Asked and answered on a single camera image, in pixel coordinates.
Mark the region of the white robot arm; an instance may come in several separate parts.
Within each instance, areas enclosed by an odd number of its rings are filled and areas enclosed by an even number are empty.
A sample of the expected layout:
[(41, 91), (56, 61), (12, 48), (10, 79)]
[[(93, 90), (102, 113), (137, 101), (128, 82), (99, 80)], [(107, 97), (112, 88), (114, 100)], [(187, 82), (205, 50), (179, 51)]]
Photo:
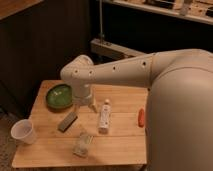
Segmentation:
[(93, 84), (144, 87), (148, 171), (213, 171), (213, 53), (182, 49), (95, 65), (80, 55), (60, 71), (73, 100)]

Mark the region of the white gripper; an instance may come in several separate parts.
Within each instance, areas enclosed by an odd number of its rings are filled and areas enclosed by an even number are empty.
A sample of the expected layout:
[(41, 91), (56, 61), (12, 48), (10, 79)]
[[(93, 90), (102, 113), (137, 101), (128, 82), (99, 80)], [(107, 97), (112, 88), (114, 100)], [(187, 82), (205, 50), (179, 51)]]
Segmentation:
[(93, 93), (90, 84), (72, 85), (72, 99), (74, 104), (78, 106), (89, 105), (89, 108), (93, 112), (98, 113), (96, 100), (93, 99)]

